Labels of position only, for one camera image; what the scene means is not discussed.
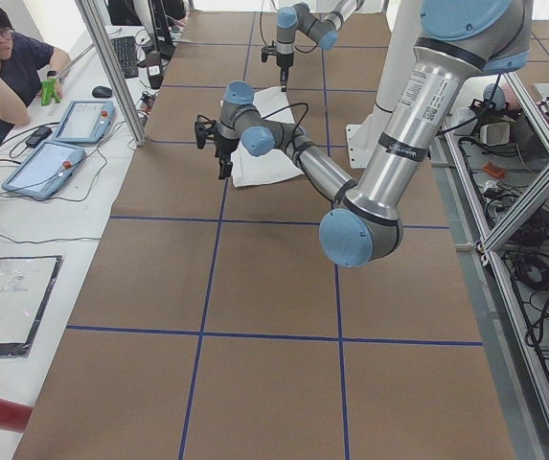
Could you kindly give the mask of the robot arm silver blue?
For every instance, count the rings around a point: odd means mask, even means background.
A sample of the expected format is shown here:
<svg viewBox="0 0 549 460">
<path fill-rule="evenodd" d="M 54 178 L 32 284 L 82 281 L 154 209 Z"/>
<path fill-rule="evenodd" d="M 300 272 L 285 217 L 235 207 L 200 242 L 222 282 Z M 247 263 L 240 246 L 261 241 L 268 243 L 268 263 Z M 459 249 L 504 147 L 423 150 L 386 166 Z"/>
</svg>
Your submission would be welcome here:
<svg viewBox="0 0 549 460">
<path fill-rule="evenodd" d="M 244 81 L 227 86 L 216 120 L 198 117 L 196 143 L 216 146 L 219 174 L 244 147 L 282 151 L 332 202 L 319 241 L 337 265 L 357 267 L 391 254 L 403 234 L 398 204 L 463 84 L 523 67 L 529 56 L 529 1 L 404 1 L 400 4 L 373 112 L 351 126 L 349 148 L 364 171 L 353 178 L 293 123 L 272 121 Z"/>
<path fill-rule="evenodd" d="M 280 70 L 280 88 L 287 91 L 289 70 L 294 65 L 296 34 L 309 38 L 316 47 L 328 51 L 337 41 L 339 31 L 349 17 L 359 11 L 364 1 L 339 1 L 323 19 L 310 12 L 306 3 L 281 7 L 276 18 L 276 38 L 271 44 L 264 44 L 261 50 L 262 62 L 270 56 L 276 58 Z"/>
</svg>

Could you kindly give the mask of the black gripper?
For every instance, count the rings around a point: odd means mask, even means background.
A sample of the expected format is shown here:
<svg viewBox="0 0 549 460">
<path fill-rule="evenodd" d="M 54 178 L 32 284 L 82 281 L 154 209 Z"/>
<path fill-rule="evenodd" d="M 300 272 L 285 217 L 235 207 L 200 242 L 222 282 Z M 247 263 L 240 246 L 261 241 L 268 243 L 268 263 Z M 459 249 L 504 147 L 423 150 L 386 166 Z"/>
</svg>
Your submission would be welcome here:
<svg viewBox="0 0 549 460">
<path fill-rule="evenodd" d="M 281 69 L 280 86 L 282 91 L 287 91 L 288 70 L 294 64 L 294 50 L 295 45 L 293 42 L 284 43 L 279 41 L 273 41 L 270 45 L 264 45 L 261 49 L 262 62 L 267 62 L 270 56 L 276 58 L 276 63 Z"/>
<path fill-rule="evenodd" d="M 231 176 L 233 163 L 231 154 L 236 150 L 236 135 L 215 119 L 198 114 L 194 122 L 196 145 L 203 150 L 206 141 L 213 141 L 216 147 L 215 157 L 219 162 L 219 180 Z"/>
</svg>

